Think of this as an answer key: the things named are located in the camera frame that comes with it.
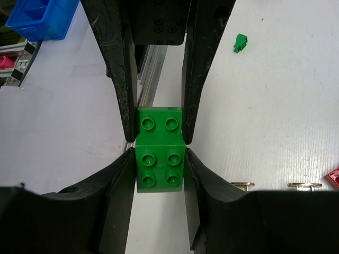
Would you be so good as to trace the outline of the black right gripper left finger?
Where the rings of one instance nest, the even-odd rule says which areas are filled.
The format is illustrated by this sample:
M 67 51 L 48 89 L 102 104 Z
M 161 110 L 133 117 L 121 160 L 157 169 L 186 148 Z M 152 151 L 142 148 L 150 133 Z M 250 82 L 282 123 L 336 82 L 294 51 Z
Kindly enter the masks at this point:
M 1 188 L 1 253 L 124 253 L 136 157 L 112 164 L 57 193 Z

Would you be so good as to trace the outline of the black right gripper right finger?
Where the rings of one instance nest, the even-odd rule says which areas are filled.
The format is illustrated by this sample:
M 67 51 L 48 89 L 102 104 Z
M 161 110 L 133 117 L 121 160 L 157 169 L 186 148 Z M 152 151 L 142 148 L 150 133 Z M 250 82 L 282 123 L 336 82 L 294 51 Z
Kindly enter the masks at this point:
M 245 192 L 190 149 L 184 192 L 194 253 L 338 253 L 338 192 Z

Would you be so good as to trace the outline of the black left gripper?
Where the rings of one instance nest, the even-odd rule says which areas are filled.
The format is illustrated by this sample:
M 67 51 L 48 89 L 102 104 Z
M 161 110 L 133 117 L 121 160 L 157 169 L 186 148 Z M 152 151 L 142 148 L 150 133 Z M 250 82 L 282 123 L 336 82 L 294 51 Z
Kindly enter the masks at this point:
M 182 136 L 184 142 L 190 144 L 202 89 L 235 2 L 144 0 L 127 1 L 126 7 L 124 1 L 81 1 L 113 81 L 128 142 L 135 141 L 137 136 L 134 44 L 179 46 L 186 33 L 182 67 Z

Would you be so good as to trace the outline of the tiny green lego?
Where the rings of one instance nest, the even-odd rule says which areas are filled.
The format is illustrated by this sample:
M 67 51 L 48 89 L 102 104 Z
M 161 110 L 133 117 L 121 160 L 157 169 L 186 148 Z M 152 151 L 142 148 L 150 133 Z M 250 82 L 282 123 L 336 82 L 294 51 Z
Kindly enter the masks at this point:
M 248 43 L 247 36 L 239 33 L 236 37 L 236 42 L 233 46 L 234 52 L 239 53 L 240 51 L 242 51 L 247 46 L 247 43 Z

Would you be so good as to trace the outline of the green lego with slope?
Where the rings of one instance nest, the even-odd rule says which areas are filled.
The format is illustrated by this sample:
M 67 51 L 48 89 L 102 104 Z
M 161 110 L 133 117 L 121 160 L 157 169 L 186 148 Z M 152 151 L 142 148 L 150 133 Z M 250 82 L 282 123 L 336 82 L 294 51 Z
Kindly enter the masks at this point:
M 181 191 L 186 151 L 182 137 L 182 109 L 140 107 L 137 113 L 137 192 Z

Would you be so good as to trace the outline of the clear bin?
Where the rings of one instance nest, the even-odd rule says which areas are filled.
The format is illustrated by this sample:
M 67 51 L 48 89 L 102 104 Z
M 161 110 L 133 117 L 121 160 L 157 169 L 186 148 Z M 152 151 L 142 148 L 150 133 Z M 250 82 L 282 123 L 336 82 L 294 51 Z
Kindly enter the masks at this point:
M 253 182 L 232 182 L 231 184 L 245 192 L 248 192 L 250 188 L 255 186 Z
M 310 191 L 313 192 L 315 189 L 321 188 L 321 183 L 288 183 L 287 187 L 295 188 L 297 191 Z

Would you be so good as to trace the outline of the red small square lego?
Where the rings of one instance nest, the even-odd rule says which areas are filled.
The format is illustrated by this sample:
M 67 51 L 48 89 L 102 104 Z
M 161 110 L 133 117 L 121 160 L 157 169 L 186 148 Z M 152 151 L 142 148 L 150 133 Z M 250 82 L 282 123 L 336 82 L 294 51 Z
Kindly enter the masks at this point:
M 339 190 L 339 168 L 328 173 L 325 179 L 335 190 Z

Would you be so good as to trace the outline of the blue plastic crate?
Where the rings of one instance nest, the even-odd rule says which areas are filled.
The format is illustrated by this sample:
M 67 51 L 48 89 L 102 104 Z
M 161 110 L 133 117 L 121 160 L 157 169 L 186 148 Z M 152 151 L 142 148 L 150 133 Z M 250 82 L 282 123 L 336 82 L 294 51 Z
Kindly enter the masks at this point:
M 17 1 L 6 27 L 31 42 L 62 40 L 77 9 L 78 0 Z

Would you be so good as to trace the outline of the pink object off table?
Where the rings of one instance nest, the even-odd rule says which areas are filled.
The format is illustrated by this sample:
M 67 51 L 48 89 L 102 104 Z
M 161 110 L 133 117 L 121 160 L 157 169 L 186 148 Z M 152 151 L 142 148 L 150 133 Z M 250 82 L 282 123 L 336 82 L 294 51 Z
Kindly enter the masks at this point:
M 0 56 L 0 70 L 13 68 L 15 62 L 7 56 Z

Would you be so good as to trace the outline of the aluminium table edge rail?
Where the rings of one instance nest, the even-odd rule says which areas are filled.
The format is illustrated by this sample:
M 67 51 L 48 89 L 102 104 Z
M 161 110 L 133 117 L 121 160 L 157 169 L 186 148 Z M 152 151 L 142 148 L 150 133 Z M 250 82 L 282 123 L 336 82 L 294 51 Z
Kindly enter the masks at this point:
M 148 46 L 138 74 L 138 104 L 139 107 L 153 105 L 159 78 L 163 68 L 167 46 Z

